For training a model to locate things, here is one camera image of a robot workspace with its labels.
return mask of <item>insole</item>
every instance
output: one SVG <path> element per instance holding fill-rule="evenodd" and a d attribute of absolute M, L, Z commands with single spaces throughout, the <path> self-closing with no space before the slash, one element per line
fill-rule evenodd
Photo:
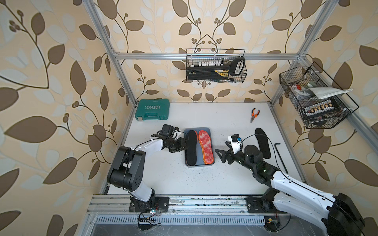
<path fill-rule="evenodd" d="M 257 128 L 255 130 L 255 136 L 257 141 L 259 142 L 260 151 L 262 152 L 262 156 L 265 159 L 269 159 L 271 157 L 268 138 L 266 137 L 265 132 L 261 128 Z"/>
<path fill-rule="evenodd" d="M 198 140 L 202 147 L 203 162 L 207 165 L 213 164 L 214 156 L 212 154 L 211 139 L 209 134 L 204 130 L 200 130 L 200 132 L 198 133 Z"/>
<path fill-rule="evenodd" d="M 189 130 L 187 136 L 185 161 L 188 166 L 194 166 L 197 163 L 197 132 Z"/>

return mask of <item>vent grille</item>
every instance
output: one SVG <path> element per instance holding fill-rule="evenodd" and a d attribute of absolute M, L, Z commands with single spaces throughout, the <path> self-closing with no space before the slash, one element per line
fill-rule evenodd
<path fill-rule="evenodd" d="M 137 215 L 98 216 L 96 224 L 136 224 Z M 263 216 L 171 216 L 154 217 L 156 223 L 169 225 L 265 225 Z"/>

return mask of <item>wallpaper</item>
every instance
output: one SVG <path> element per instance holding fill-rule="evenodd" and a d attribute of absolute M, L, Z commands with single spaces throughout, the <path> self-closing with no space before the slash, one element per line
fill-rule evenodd
<path fill-rule="evenodd" d="M 105 181 L 131 105 L 93 29 L 79 1 L 0 0 L 0 235 L 74 235 Z"/>
<path fill-rule="evenodd" d="M 94 0 L 115 51 L 296 53 L 322 0 Z"/>
<path fill-rule="evenodd" d="M 378 2 L 340 0 L 307 56 L 343 89 L 353 88 L 356 113 L 378 132 L 377 39 Z M 347 120 L 329 130 L 305 129 L 287 96 L 275 108 L 310 184 L 350 196 L 367 223 L 365 235 L 376 235 L 377 154 Z"/>
<path fill-rule="evenodd" d="M 188 81 L 185 63 L 170 60 L 121 62 L 137 100 L 172 102 L 266 102 L 279 85 L 279 74 L 289 69 L 285 60 L 247 60 L 244 83 Z"/>

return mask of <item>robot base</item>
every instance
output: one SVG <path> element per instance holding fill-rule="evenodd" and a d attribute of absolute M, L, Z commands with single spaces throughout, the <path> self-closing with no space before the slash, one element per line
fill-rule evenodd
<path fill-rule="evenodd" d="M 155 205 L 159 206 L 161 212 L 167 212 L 169 197 L 155 197 L 155 190 L 153 189 L 148 202 L 136 200 L 135 197 L 132 197 L 129 212 L 150 212 Z"/>

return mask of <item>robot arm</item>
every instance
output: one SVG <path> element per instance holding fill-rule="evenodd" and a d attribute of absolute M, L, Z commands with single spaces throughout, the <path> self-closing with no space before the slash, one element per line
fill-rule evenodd
<path fill-rule="evenodd" d="M 215 149 L 215 152 L 223 163 L 241 164 L 252 172 L 258 182 L 270 187 L 262 196 L 268 201 L 263 204 L 265 207 L 274 206 L 277 210 L 309 221 L 327 231 L 329 236 L 361 235 L 365 221 L 348 196 L 320 191 L 283 174 L 279 168 L 266 163 L 261 151 L 254 145 L 246 146 L 243 153 L 237 134 L 230 136 L 229 140 L 226 142 L 230 148 L 228 151 Z"/>
<path fill-rule="evenodd" d="M 173 138 L 173 135 L 177 134 L 176 131 L 178 128 L 164 124 L 160 131 L 151 135 L 157 138 L 150 138 L 149 141 L 130 148 L 120 147 L 110 166 L 107 182 L 127 190 L 137 200 L 150 201 L 153 190 L 142 181 L 144 161 L 164 148 L 168 148 L 171 153 L 185 150 L 184 139 Z"/>

